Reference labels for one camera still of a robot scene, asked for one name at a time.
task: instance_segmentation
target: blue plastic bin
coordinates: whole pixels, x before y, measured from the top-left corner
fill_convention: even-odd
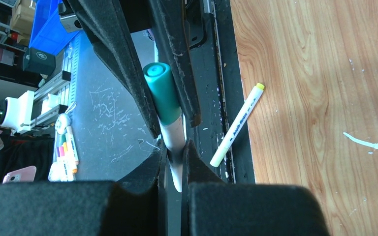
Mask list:
[[[67,33],[60,22],[58,5],[62,0],[39,0],[35,6],[30,48],[57,55],[78,33]]]

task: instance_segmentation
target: gray table surface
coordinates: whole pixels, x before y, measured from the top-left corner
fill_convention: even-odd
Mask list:
[[[142,67],[154,62],[154,43],[133,33]],[[151,137],[132,96],[95,55],[84,33],[80,37],[76,82],[77,107],[72,128],[80,164],[77,180],[119,180],[151,153]]]

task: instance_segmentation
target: pink smartphone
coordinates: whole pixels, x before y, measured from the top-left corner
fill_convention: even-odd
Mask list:
[[[35,172],[37,172],[37,168],[35,166],[28,166],[17,171],[12,171],[5,175],[2,183],[33,182]]]

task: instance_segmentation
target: wooden table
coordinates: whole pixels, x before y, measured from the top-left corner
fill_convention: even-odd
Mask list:
[[[333,235],[378,235],[378,0],[232,0],[257,183],[305,186]]]

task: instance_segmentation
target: person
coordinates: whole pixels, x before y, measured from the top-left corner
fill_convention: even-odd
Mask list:
[[[37,168],[34,181],[48,179],[53,160],[54,139],[20,140],[0,134],[0,149],[0,183],[7,173],[28,166]]]

